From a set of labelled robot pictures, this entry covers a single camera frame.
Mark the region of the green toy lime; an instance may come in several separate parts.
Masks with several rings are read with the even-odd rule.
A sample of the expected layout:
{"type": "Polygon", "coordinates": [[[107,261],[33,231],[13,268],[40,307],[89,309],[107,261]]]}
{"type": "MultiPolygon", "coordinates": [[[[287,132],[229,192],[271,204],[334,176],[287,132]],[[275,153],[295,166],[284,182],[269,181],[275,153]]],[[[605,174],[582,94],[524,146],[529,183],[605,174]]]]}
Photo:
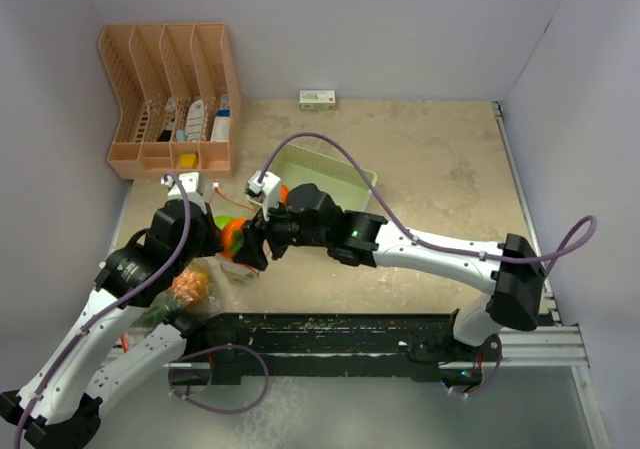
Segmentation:
{"type": "Polygon", "coordinates": [[[219,229],[223,229],[227,224],[234,220],[233,216],[219,215],[214,217],[214,223],[219,229]]]}

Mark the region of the toy pineapple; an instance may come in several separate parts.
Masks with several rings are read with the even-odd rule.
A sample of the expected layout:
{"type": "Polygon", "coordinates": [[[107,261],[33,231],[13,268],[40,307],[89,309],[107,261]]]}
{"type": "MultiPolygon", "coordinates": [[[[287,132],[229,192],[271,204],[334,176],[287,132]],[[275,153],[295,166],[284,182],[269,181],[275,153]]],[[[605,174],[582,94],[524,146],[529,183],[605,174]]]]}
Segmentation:
{"type": "Polygon", "coordinates": [[[156,327],[169,316],[193,309],[209,297],[212,276],[208,269],[190,264],[175,277],[170,287],[162,291],[149,308],[134,322],[136,327],[156,327]]]}

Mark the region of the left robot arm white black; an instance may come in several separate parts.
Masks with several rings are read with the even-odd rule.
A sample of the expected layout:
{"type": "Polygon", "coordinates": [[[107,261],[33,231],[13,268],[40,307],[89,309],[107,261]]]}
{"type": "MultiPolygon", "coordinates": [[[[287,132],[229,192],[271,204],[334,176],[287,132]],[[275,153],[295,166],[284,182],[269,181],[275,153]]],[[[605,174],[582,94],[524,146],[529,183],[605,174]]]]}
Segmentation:
{"type": "Polygon", "coordinates": [[[116,339],[193,259],[221,251],[218,233],[208,204],[171,200],[108,256],[81,315],[45,366],[21,389],[1,395],[1,416],[16,427],[14,447],[83,448],[104,414],[158,366],[202,356],[202,332],[162,323],[142,348],[104,362],[116,339]]]}

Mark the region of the clear zip bag orange zipper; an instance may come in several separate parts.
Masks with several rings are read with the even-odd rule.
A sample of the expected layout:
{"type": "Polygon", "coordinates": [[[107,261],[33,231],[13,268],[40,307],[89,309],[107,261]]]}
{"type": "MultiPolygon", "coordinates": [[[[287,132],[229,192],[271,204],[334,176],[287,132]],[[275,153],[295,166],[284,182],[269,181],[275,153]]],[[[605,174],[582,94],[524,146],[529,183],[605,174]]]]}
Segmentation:
{"type": "Polygon", "coordinates": [[[119,347],[132,349],[169,316],[187,314],[202,321],[221,312],[219,270],[197,259],[158,294],[151,305],[121,336],[119,347]]]}

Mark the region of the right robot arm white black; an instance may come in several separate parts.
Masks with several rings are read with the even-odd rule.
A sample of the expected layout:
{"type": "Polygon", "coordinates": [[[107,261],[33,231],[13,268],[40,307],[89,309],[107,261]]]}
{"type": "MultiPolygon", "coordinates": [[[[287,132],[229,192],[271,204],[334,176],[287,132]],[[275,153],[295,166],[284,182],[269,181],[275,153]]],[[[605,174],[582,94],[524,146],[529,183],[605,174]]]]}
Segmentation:
{"type": "Polygon", "coordinates": [[[343,265],[411,269],[478,290],[471,304],[453,312],[443,338],[456,360],[469,359],[503,328],[531,332],[538,326],[546,273],[530,261],[532,248],[518,235],[497,243],[409,231],[383,216],[344,210],[308,183],[223,238],[234,262],[258,271],[291,246],[322,247],[343,265]]]}

